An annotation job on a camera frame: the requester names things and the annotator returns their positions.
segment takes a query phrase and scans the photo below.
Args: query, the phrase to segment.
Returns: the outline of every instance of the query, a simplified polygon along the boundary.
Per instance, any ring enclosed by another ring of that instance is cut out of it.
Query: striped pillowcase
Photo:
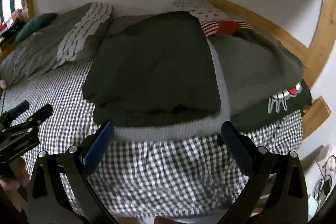
[[[210,35],[220,35],[222,33],[233,34],[237,28],[255,31],[255,28],[242,20],[200,20],[199,23],[206,37]]]

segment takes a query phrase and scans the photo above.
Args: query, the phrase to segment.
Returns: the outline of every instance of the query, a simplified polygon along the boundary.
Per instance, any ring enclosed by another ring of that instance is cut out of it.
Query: hand
[[[0,80],[0,88],[3,90],[7,88],[7,83],[5,80]]]
[[[161,216],[157,216],[157,217],[154,219],[154,224],[185,224],[185,223],[182,223],[182,222],[176,222],[176,221],[171,220],[171,219],[168,219],[168,218],[164,218],[164,217],[161,217]]]
[[[22,158],[20,158],[20,160],[18,161],[18,165],[18,168],[20,170],[20,177],[18,177],[17,180],[0,178],[0,184],[15,208],[21,213],[22,205],[17,189],[20,187],[20,185],[23,187],[26,187],[28,185],[29,175],[26,172],[26,163]]]

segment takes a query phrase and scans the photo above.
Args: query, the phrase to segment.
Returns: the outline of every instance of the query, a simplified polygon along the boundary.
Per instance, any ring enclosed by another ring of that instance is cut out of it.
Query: black clamp
[[[221,137],[249,181],[218,224],[306,224],[307,187],[297,153],[279,155],[264,146],[256,147],[231,122],[223,123]],[[271,174],[276,174],[276,179],[266,205],[261,213],[251,217]]]
[[[106,122],[95,134],[64,153],[49,155],[40,151],[28,188],[26,214],[30,224],[118,224],[86,180],[95,172],[113,135],[112,123]],[[73,211],[60,173],[66,174],[86,218]]]
[[[53,112],[50,104],[44,105],[25,122],[10,126],[11,123],[29,109],[29,102],[24,101],[0,117],[0,176],[14,178],[18,174],[16,160],[40,144],[38,139],[41,125]],[[27,201],[27,191],[22,186],[18,189],[21,197]]]

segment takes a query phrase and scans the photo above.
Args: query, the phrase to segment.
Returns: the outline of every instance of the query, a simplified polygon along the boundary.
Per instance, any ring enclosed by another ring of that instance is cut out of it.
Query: gingham bedsheet
[[[65,64],[7,89],[4,111],[23,100],[30,102],[30,109],[13,124],[24,122],[46,103],[53,106],[53,115],[40,126],[41,144],[24,155],[30,174],[39,151],[62,153],[98,129],[92,118],[94,105],[81,91],[90,66],[91,62]],[[183,141],[112,141],[88,180],[106,208],[118,216],[183,217],[233,203],[248,178],[226,146],[217,143],[217,133]],[[297,150],[302,142],[300,111],[247,135],[273,153]],[[80,208],[65,175],[62,180],[72,206]]]

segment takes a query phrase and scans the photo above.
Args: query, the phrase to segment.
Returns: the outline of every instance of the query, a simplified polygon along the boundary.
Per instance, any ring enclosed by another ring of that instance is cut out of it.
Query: metal screw
[[[45,152],[45,151],[41,151],[41,152],[39,153],[39,157],[40,157],[40,158],[43,158],[45,155],[46,155],[46,152]]]
[[[266,154],[266,153],[267,153],[267,148],[264,147],[264,146],[259,146],[259,147],[258,147],[258,151],[259,151],[261,154]]]
[[[76,151],[77,151],[77,146],[76,145],[73,145],[73,146],[69,147],[69,152],[70,153],[75,153]]]
[[[290,151],[289,154],[290,154],[290,156],[292,158],[296,158],[297,157],[297,153],[295,151]]]

